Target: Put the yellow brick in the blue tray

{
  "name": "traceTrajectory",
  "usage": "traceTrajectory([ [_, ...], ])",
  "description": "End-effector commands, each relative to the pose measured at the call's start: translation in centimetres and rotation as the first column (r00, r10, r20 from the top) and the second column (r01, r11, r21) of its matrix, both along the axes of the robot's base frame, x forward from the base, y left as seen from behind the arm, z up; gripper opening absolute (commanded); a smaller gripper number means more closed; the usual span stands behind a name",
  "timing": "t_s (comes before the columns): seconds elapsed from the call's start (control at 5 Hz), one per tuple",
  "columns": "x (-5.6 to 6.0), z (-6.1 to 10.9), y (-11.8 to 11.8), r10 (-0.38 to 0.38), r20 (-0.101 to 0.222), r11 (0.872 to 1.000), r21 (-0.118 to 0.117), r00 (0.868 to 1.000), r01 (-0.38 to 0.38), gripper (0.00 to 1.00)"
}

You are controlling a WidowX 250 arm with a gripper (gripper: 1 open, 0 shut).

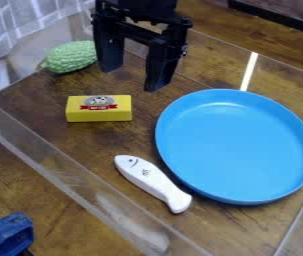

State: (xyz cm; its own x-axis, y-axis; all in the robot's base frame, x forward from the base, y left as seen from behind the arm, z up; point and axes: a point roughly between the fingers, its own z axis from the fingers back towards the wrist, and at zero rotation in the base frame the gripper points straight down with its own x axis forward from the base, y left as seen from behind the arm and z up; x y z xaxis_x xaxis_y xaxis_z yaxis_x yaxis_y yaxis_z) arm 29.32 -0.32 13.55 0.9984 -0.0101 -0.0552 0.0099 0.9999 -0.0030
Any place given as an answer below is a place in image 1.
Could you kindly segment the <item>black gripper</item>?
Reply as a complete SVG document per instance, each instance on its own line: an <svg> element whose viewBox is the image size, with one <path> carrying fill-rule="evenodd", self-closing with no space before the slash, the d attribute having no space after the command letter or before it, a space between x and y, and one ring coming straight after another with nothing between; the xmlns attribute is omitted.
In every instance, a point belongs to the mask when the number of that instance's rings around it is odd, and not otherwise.
<svg viewBox="0 0 303 256"><path fill-rule="evenodd" d="M144 90L153 92L171 83L177 62L187 51L192 21L176 13L177 0L96 0L92 14L97 63L102 72L123 65L124 37L148 47ZM136 26L164 24L160 34Z"/></svg>

